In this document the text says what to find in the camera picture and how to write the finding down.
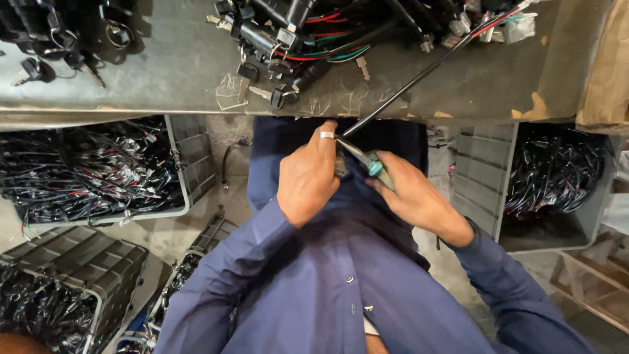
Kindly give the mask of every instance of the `workbench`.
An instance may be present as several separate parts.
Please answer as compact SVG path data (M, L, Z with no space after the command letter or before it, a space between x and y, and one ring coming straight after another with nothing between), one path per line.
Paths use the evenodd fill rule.
M475 40L380 117L473 125L572 116L611 2L534 4L526 10L539 14L534 37L511 45ZM99 64L97 71L106 89L62 60L51 62L57 75L54 81L12 87L26 55L15 45L0 42L0 50L6 52L0 57L0 125L20 119L11 115L88 120L157 112L359 117L446 51L437 46L426 54L418 45L378 43L365 55L369 81L355 61L335 64L299 95L295 105L271 110L268 101L251 92L245 102L238 102L238 46L226 30L206 22L206 16L214 14L213 1L138 0L137 11L141 16L134 26L142 33L137 36L141 50L130 54L112 49L115 59ZM262 78L253 85L270 91L276 84Z

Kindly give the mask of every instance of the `tangled wires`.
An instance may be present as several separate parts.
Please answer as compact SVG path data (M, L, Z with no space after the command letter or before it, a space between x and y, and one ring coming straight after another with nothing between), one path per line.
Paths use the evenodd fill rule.
M607 141L573 125L520 124L504 214L575 211L603 174Z
M54 353L81 353L89 345L96 298L15 267L0 266L0 333L19 333Z
M0 134L0 188L31 223L72 222L183 206L161 116Z

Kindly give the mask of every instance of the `person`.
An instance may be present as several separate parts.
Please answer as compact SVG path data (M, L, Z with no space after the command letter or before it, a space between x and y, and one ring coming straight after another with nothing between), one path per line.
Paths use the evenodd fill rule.
M425 126L369 124L372 141L395 130L387 140L414 151L407 154L413 163L377 152L390 190L365 178L350 157L350 176L337 176L335 140L320 134L334 132L334 121L309 130L307 144L285 154L305 131L298 122L256 117L247 191L253 217L170 298L156 353L593 352L523 266L420 171L427 169ZM497 343L430 276L413 227L456 252L494 314ZM378 335L365 334L365 323Z

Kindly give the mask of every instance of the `white wire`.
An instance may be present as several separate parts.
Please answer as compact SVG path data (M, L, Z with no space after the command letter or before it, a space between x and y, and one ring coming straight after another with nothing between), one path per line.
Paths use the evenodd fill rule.
M366 51L368 51L370 48L371 48L371 46L368 46L367 48L363 49L363 51L362 51L362 52L360 52L360 53L356 54L356 55L355 55L355 56L353 56L353 57L349 57L349 58L342 59L342 60L328 60L328 62L331 62L331 63L342 63L342 62L348 62L348 61L350 61L350 60L354 60L354 59L356 59L357 57L360 57L360 56L361 56L361 55L363 55Z

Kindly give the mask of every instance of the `plastic crate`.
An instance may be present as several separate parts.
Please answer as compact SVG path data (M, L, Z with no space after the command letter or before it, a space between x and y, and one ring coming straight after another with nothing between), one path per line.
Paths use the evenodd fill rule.
M519 123L462 128L450 201L509 253L586 248L594 242L610 194L614 162L607 156L596 189L577 210L538 222L503 223ZM610 137L612 146L619 139Z
M97 299L82 354L100 353L118 331L140 281L148 251L84 226L56 227L0 254L36 277L50 277Z
M184 215L216 184L216 165L214 164L210 148L210 138L205 116L164 115L164 118L172 146L171 153L177 154L182 163L182 169L179 170L177 175L179 176L179 183L183 191L184 204L181 207L170 210L140 213L129 220ZM124 213L119 213L110 217L99 217L91 221L92 223L107 224L110 222L120 222L125 216ZM51 227L87 225L87 220L37 225L48 225Z
M226 239L233 231L238 229L238 225L225 219L223 215L223 211L219 210L219 212L212 217L205 229L203 229L203 231L201 231L194 242L192 242L190 248L188 248L188 250L184 253L184 257L181 263L179 263L179 266L177 266L177 268L170 275L170 278L168 279L168 282L166 283L164 289L167 289L169 285L172 284L175 277L179 274L179 269L186 262L187 259L189 259L190 257L202 258L212 249L214 249L220 241ZM155 319L157 317L163 317L165 315L165 311L162 307L163 296L164 295L162 293L162 295L160 295L160 297L157 299L157 302L155 303L148 315L147 321L148 325L153 329L153 331L157 333L161 331L162 328L160 321L157 321L156 323Z

